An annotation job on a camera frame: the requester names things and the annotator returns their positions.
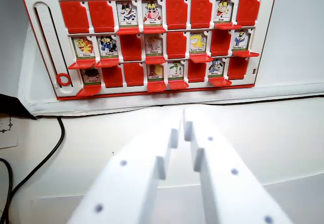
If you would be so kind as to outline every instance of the character card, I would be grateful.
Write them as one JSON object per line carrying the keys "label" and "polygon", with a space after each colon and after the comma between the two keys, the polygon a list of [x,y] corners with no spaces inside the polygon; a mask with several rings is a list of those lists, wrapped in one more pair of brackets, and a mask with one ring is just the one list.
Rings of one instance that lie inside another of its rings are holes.
{"label": "character card", "polygon": [[235,30],[232,36],[232,51],[247,50],[249,39],[250,33],[248,33],[248,30]]}
{"label": "character card", "polygon": [[214,23],[231,22],[233,3],[230,0],[216,0]]}
{"label": "character card", "polygon": [[131,1],[116,2],[120,27],[138,26],[137,8]]}
{"label": "character card", "polygon": [[92,41],[88,40],[87,37],[74,37],[72,43],[77,59],[96,58]]}
{"label": "character card", "polygon": [[208,78],[223,77],[224,67],[225,63],[222,61],[221,58],[214,58],[214,60],[209,64]]}
{"label": "character card", "polygon": [[144,26],[162,25],[162,7],[156,0],[143,0],[142,10]]}
{"label": "character card", "polygon": [[96,68],[86,68],[80,71],[85,86],[101,85],[100,75]]}
{"label": "character card", "polygon": [[205,53],[207,36],[203,32],[190,33],[189,53]]}
{"label": "character card", "polygon": [[101,58],[117,58],[117,44],[116,40],[110,35],[102,35],[97,37],[100,57]]}
{"label": "character card", "polygon": [[163,81],[163,66],[161,64],[147,66],[147,81]]}
{"label": "character card", "polygon": [[184,65],[180,61],[169,62],[168,69],[168,80],[183,80]]}
{"label": "character card", "polygon": [[162,55],[162,38],[158,34],[146,34],[145,40],[145,54],[146,56]]}

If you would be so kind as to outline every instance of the black cable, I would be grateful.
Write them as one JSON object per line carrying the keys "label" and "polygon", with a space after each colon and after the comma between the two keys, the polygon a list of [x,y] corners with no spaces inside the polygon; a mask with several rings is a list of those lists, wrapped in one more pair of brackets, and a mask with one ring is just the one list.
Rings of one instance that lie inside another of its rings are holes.
{"label": "black cable", "polygon": [[2,214],[2,217],[0,219],[0,224],[4,224],[6,220],[6,224],[9,224],[9,207],[11,204],[11,201],[15,195],[15,193],[44,165],[44,163],[51,158],[51,156],[55,153],[55,151],[60,147],[60,145],[63,142],[64,136],[65,136],[65,129],[64,125],[62,123],[61,117],[58,117],[57,120],[59,121],[60,127],[61,127],[61,137],[59,141],[57,142],[56,146],[52,149],[52,151],[42,160],[41,163],[39,163],[13,190],[12,189],[12,184],[13,184],[13,174],[12,174],[12,169],[10,164],[5,160],[0,158],[0,161],[4,162],[8,169],[8,174],[9,174],[9,191],[8,191],[8,197],[7,197],[7,202],[4,208],[4,212]]}

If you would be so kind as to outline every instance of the cartoon face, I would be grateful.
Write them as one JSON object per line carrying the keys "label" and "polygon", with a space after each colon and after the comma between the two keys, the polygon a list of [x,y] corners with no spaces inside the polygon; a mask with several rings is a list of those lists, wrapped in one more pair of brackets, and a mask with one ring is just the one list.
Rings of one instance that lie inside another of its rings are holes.
{"label": "cartoon face", "polygon": [[161,48],[161,40],[155,36],[151,36],[148,39],[146,45],[148,48],[151,48],[152,50],[159,50]]}
{"label": "cartoon face", "polygon": [[136,12],[132,8],[132,4],[127,2],[121,4],[121,11],[119,14],[124,18],[124,20],[135,20]]}
{"label": "cartoon face", "polygon": [[83,48],[86,44],[83,39],[76,40],[76,45],[78,48]]}
{"label": "cartoon face", "polygon": [[154,1],[147,4],[145,16],[147,19],[157,19],[159,17],[159,11]]}
{"label": "cartoon face", "polygon": [[218,11],[223,13],[227,10],[228,7],[228,0],[220,0],[218,3]]}
{"label": "cartoon face", "polygon": [[238,38],[241,40],[245,35],[245,32],[243,30],[240,30],[239,33],[238,33]]}
{"label": "cartoon face", "polygon": [[111,38],[102,36],[101,44],[104,44],[104,43],[112,43]]}
{"label": "cartoon face", "polygon": [[202,34],[192,34],[190,36],[190,43],[194,47],[203,48],[205,45],[205,39]]}

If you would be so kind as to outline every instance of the white wall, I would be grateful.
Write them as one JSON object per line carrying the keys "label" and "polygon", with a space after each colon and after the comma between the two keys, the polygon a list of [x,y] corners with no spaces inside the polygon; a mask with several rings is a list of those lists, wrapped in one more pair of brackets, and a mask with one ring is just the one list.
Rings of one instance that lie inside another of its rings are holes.
{"label": "white wall", "polygon": [[0,94],[18,96],[28,18],[22,0],[0,0]]}

